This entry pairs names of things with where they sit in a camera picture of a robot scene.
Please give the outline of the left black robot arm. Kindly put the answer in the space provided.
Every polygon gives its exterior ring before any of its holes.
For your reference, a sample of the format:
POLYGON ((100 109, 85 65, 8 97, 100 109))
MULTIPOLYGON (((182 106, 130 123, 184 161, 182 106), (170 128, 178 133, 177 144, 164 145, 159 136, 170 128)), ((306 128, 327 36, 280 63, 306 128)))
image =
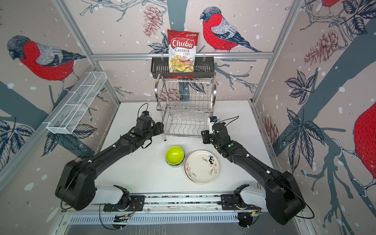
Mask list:
POLYGON ((95 185, 97 177, 122 157, 144 148, 144 143, 164 133, 164 124, 150 116, 137 118, 136 126, 111 146, 90 159, 68 162, 62 171, 55 196, 79 211, 93 204, 117 204, 127 190, 120 186, 95 185))

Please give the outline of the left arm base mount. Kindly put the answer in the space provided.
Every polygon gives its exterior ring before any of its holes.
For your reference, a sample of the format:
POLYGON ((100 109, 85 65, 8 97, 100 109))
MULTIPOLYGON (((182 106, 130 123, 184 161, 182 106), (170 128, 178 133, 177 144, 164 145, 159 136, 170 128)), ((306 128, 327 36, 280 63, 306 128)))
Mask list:
POLYGON ((104 212, 140 212, 143 210, 146 197, 144 195, 129 195, 117 204, 105 204, 104 212))

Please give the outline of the leaf pattern bowl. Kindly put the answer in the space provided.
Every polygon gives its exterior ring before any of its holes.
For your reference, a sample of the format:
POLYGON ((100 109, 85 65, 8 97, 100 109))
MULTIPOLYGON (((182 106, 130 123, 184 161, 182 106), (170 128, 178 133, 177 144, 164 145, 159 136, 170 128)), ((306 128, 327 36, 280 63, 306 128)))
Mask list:
POLYGON ((167 162, 167 164, 168 164, 168 166, 170 166, 170 167, 177 168, 177 167, 183 166, 183 165, 184 165, 184 162, 181 162, 181 163, 179 163, 179 164, 170 164, 170 163, 167 162))

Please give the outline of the lime green bowl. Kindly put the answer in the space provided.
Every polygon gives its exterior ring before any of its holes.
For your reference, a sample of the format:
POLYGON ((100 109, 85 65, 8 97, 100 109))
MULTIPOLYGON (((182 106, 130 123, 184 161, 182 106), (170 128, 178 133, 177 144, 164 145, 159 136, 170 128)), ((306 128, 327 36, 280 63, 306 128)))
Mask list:
POLYGON ((179 164, 184 161, 185 152, 182 147, 172 146, 165 154, 165 161, 170 164, 179 164))

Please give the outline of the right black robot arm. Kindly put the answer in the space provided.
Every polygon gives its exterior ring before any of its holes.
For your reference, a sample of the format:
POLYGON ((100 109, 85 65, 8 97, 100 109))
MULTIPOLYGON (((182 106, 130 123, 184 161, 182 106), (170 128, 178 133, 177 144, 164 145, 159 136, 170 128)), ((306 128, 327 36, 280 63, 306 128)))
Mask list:
POLYGON ((243 168, 261 184, 266 193, 266 208, 276 222, 286 225, 306 207, 294 176, 269 167, 231 140, 224 122, 215 123, 211 131, 202 131, 201 135, 204 144, 212 144, 222 157, 243 168))

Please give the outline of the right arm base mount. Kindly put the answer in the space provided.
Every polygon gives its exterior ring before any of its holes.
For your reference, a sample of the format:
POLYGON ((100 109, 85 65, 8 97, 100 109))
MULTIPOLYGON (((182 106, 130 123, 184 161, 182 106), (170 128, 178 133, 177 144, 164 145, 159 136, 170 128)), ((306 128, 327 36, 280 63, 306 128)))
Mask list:
POLYGON ((246 204, 240 196, 234 194, 222 194, 220 200, 217 202, 224 211, 235 210, 256 210, 261 211, 261 208, 252 204, 246 204))

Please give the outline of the white painted ceramic plate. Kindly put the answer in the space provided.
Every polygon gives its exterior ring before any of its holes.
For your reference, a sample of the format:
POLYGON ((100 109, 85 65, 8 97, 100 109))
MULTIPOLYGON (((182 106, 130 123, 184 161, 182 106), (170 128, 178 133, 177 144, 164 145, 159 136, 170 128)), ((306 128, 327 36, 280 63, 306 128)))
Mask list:
POLYGON ((197 184, 209 184, 219 175, 219 161, 207 150, 191 152, 184 162, 184 170, 188 178, 197 184))

